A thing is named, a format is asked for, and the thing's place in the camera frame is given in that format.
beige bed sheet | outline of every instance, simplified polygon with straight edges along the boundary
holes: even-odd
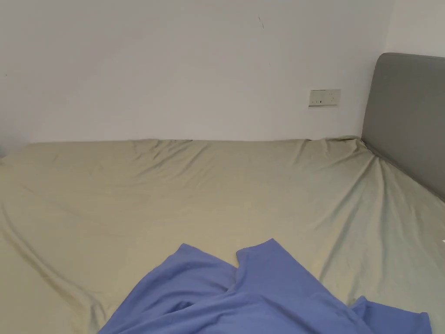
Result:
[[[345,303],[445,333],[445,204],[358,139],[33,144],[0,159],[0,333],[96,333],[189,243],[275,238]]]

electrical socket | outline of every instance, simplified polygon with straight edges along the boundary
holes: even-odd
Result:
[[[340,103],[341,90],[311,90],[309,95],[309,106],[338,106]]]

wall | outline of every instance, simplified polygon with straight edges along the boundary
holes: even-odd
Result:
[[[392,1],[7,0],[0,146],[361,134]],[[310,89],[339,108],[308,109]]]
[[[444,0],[396,0],[387,52],[445,57]]]

headboard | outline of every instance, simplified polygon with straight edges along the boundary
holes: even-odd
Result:
[[[445,58],[382,54],[362,139],[374,153],[445,199]]]

blue fabric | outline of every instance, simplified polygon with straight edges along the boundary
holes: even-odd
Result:
[[[239,268],[181,245],[148,273],[100,334],[431,334],[426,313],[336,299],[275,240],[237,252]]]

